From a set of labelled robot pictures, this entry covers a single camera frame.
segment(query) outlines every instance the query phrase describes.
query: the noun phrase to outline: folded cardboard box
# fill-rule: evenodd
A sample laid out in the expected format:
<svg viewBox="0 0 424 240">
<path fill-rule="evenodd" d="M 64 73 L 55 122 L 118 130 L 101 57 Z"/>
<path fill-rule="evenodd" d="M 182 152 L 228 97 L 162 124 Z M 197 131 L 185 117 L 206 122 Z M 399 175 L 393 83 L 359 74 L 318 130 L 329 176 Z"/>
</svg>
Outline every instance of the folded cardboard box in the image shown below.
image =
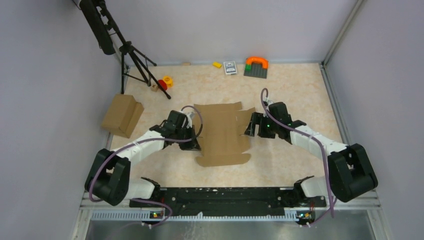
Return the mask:
<svg viewBox="0 0 424 240">
<path fill-rule="evenodd" d="M 101 127 L 113 135 L 129 138 L 144 111 L 132 95 L 117 94 L 103 118 Z"/>
<path fill-rule="evenodd" d="M 202 167 L 244 164 L 251 155 L 243 153 L 250 149 L 250 138 L 244 135 L 255 108 L 242 110 L 242 103 L 194 105 L 203 118 L 203 130 L 197 141 L 202 156 L 195 158 Z M 196 132 L 200 127 L 199 116 L 193 124 Z"/>
</svg>

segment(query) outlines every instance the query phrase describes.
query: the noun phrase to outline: gray wall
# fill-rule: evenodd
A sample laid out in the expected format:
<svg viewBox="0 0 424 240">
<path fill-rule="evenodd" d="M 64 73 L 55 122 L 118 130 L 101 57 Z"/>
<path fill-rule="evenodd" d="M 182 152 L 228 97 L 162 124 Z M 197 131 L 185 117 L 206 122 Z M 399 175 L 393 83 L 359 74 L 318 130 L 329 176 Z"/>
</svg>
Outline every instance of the gray wall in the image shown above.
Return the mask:
<svg viewBox="0 0 424 240">
<path fill-rule="evenodd" d="M 355 0 L 125 0 L 108 8 L 127 41 L 159 64 L 318 62 Z"/>
<path fill-rule="evenodd" d="M 329 65 L 395 239 L 422 239 L 424 2 L 367 1 Z"/>
<path fill-rule="evenodd" d="M 1 239 L 70 237 L 119 70 L 71 0 L 1 4 Z"/>
</svg>

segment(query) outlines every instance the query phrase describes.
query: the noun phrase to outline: tripod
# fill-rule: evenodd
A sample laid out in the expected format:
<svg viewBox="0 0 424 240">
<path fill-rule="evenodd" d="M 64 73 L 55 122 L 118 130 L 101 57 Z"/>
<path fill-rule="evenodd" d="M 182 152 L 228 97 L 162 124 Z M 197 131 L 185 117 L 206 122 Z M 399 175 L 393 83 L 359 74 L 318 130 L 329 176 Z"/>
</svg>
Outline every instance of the tripod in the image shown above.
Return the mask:
<svg viewBox="0 0 424 240">
<path fill-rule="evenodd" d="M 165 89 L 158 83 L 158 80 L 155 78 L 155 76 L 153 76 L 153 74 L 149 71 L 149 68 L 147 66 L 147 61 L 149 61 L 153 66 L 157 66 L 156 63 L 154 63 L 150 58 L 148 58 L 146 55 L 144 55 L 142 52 L 140 52 L 137 48 L 135 48 L 131 41 L 126 41 L 124 36 L 122 35 L 121 31 L 118 28 L 118 25 L 116 24 L 116 22 L 114 21 L 114 19 L 112 18 L 111 13 L 108 11 L 108 9 L 106 8 L 106 3 L 104 0 L 100 0 L 99 1 L 99 7 L 101 8 L 100 13 L 107 17 L 108 22 L 106 25 L 106 28 L 108 30 L 113 29 L 115 31 L 115 33 L 119 38 L 119 40 L 122 42 L 122 46 L 119 48 L 119 51 L 121 52 L 121 89 L 120 89 L 120 93 L 124 94 L 124 77 L 128 76 L 130 78 L 139 80 L 141 82 L 144 82 L 147 84 L 147 86 L 151 86 L 152 82 L 151 79 L 153 79 L 153 81 L 156 83 L 156 85 L 159 87 L 159 89 L 166 95 L 166 97 L 168 99 L 171 99 L 171 96 L 165 91 Z M 139 58 L 139 56 L 137 56 L 137 54 L 141 55 L 145 60 L 146 63 L 144 64 L 141 59 Z M 132 59 L 132 61 L 135 64 L 135 67 L 138 69 L 138 71 L 140 72 L 141 76 L 143 77 L 143 79 L 140 79 L 138 77 L 134 77 L 131 76 L 127 73 L 125 73 L 125 55 L 129 55 Z M 146 74 L 144 73 L 143 69 L 147 72 L 149 78 L 147 78 Z"/>
</svg>

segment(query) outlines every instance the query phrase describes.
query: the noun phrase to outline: yellow block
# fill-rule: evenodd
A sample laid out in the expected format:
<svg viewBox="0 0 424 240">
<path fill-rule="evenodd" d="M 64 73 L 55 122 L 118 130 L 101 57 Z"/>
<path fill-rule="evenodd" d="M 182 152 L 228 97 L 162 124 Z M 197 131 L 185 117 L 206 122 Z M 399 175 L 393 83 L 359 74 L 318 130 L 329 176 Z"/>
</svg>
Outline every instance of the yellow block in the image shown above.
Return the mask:
<svg viewBox="0 0 424 240">
<path fill-rule="evenodd" d="M 166 86 L 168 88 L 170 88 L 174 85 L 174 82 L 172 81 L 172 77 L 170 77 L 170 76 L 164 76 L 163 81 L 166 83 Z"/>
<path fill-rule="evenodd" d="M 215 61 L 215 62 L 213 62 L 213 63 L 212 63 L 212 65 L 214 65 L 215 67 L 217 67 L 217 68 L 219 68 L 219 69 L 220 69 L 220 68 L 221 68 L 221 66 L 222 66 L 222 64 L 221 64 L 221 63 L 216 62 L 216 61 Z"/>
</svg>

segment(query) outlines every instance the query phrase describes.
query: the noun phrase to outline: beige table surface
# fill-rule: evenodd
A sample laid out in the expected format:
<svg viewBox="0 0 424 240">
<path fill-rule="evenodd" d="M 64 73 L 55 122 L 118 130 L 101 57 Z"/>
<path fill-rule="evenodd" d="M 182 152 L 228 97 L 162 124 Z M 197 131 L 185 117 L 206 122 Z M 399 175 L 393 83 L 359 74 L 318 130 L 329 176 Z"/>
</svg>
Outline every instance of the beige table surface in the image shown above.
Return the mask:
<svg viewBox="0 0 424 240">
<path fill-rule="evenodd" d="M 174 86 L 168 100 L 153 92 L 143 82 L 128 78 L 125 94 L 142 103 L 144 112 L 131 138 L 114 136 L 111 149 L 121 147 L 160 124 L 171 110 L 185 105 L 223 104 L 241 101 L 243 109 L 256 107 L 263 112 L 262 88 L 269 89 L 274 102 L 284 102 L 293 120 L 302 120 L 316 132 L 341 142 L 330 100 L 316 63 L 270 64 L 267 79 L 227 76 L 212 65 L 157 66 L 149 68 L 157 79 L 168 75 Z M 130 74 L 141 78 L 135 67 Z M 141 163 L 131 166 L 131 178 L 147 177 L 163 187 L 285 187 L 306 176 L 324 175 L 323 162 L 300 147 L 284 140 L 251 138 L 249 162 L 242 165 L 202 167 L 195 162 L 200 152 L 181 151 L 177 144 L 155 152 Z"/>
</svg>

